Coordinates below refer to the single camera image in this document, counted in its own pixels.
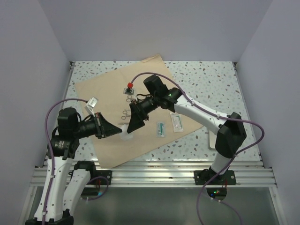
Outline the white gauze pad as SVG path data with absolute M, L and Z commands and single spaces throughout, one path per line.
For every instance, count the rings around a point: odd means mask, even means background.
M 120 138 L 124 141 L 128 141 L 133 139 L 134 135 L 133 133 L 128 133 L 127 132 L 127 128 L 128 128 L 128 124 L 123 124 L 121 127 L 122 132 L 119 134 Z

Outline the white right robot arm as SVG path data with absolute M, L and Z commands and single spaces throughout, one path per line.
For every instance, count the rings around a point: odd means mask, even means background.
M 131 101 L 131 118 L 127 133 L 143 127 L 144 122 L 149 119 L 149 113 L 159 107 L 204 125 L 216 135 L 217 154 L 209 169 L 200 172 L 199 177 L 206 182 L 221 183 L 225 179 L 230 161 L 247 137 L 241 116 L 235 112 L 230 115 L 214 112 L 211 108 L 190 99 L 179 86 L 167 88 L 161 81 L 161 75 L 157 73 L 147 77 L 143 84 L 149 96 L 144 100 Z

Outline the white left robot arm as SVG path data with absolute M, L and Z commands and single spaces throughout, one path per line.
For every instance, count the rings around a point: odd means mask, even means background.
M 48 144 L 47 175 L 39 206 L 27 225 L 72 225 L 74 211 L 87 184 L 104 180 L 99 176 L 92 161 L 79 161 L 70 171 L 79 147 L 79 141 L 94 135 L 98 139 L 122 132 L 108 122 L 101 113 L 89 115 L 82 120 L 76 109 L 69 107 L 59 111 L 58 125 Z

